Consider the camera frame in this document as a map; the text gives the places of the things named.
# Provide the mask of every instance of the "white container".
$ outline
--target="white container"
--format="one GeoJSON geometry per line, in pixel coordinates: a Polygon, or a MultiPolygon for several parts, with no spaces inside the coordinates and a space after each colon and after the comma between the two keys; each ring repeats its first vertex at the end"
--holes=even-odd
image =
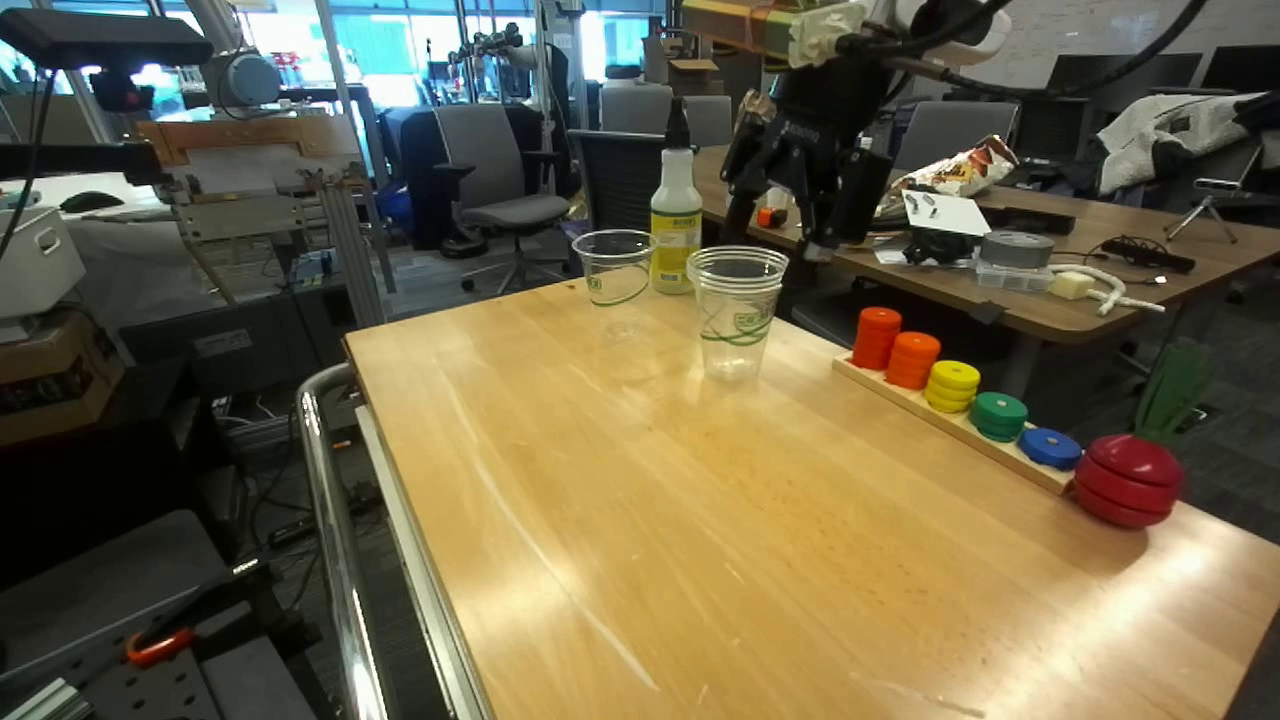
{"type": "Polygon", "coordinates": [[[685,261],[705,242],[705,194],[692,187],[692,146],[664,146],[664,181],[647,198],[647,278],[654,291],[692,291],[685,261]]]}
{"type": "Polygon", "coordinates": [[[26,207],[0,256],[0,325],[41,316],[83,276],[78,253],[57,207],[26,207]]]}

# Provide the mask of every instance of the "desk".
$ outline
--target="desk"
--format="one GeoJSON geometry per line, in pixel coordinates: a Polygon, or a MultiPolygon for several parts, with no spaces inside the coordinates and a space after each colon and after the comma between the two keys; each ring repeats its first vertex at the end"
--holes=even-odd
{"type": "MultiPolygon", "coordinates": [[[[705,146],[697,157],[697,187],[705,191],[707,221],[722,221],[729,211],[729,187],[718,181],[729,146],[705,146]]],[[[1151,207],[1129,207],[1129,202],[1101,202],[1101,198],[1072,198],[1072,194],[1048,194],[1048,191],[1016,191],[1016,187],[996,187],[987,202],[998,207],[1036,207],[1036,211],[1057,211],[1057,215],[1077,215],[1072,235],[1058,241],[1057,256],[1080,261],[1096,242],[1112,235],[1147,235],[1161,241],[1161,226],[1177,225],[1179,215],[1172,211],[1151,211],[1151,207]]],[[[1165,286],[1157,283],[1131,283],[1129,291],[1141,299],[1157,305],[1185,305],[1207,286],[1229,283],[1233,276],[1275,261],[1280,256],[1280,226],[1259,226],[1259,225],[1233,225],[1235,241],[1223,235],[1210,221],[1197,221],[1177,235],[1177,253],[1197,261],[1197,273],[1189,276],[1167,276],[1165,286]]],[[[753,226],[755,241],[796,249],[796,233],[761,233],[753,226]]],[[[987,291],[974,283],[970,273],[954,269],[913,269],[913,264],[877,264],[877,256],[865,242],[843,242],[839,264],[846,264],[857,276],[881,278],[888,286],[923,294],[942,308],[961,311],[979,311],[979,308],[998,308],[998,325],[1019,335],[1016,342],[1016,362],[1005,376],[1007,392],[1019,392],[1031,376],[1039,342],[1096,342],[1102,335],[1117,335],[1145,321],[1134,308],[1117,308],[1106,316],[1096,311],[1090,299],[1066,305],[1057,294],[1036,294],[1036,291],[987,291]]],[[[1101,261],[1101,269],[1117,276],[1141,276],[1131,264],[1120,261],[1101,261]]]]}
{"type": "Polygon", "coordinates": [[[626,329],[607,362],[571,278],[348,335],[459,714],[1229,709],[1275,545],[1102,527],[793,325],[746,388],[701,378],[688,294],[626,329]]]}

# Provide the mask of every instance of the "glass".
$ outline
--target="glass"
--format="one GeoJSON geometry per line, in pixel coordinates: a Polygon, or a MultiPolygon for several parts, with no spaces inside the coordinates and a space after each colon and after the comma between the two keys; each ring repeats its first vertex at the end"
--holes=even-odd
{"type": "Polygon", "coordinates": [[[705,373],[733,384],[761,376],[789,256],[755,242],[713,242],[692,253],[685,269],[701,305],[705,373]]]}
{"type": "Polygon", "coordinates": [[[599,226],[571,241],[596,308],[630,305],[647,286],[647,233],[599,226]]]}

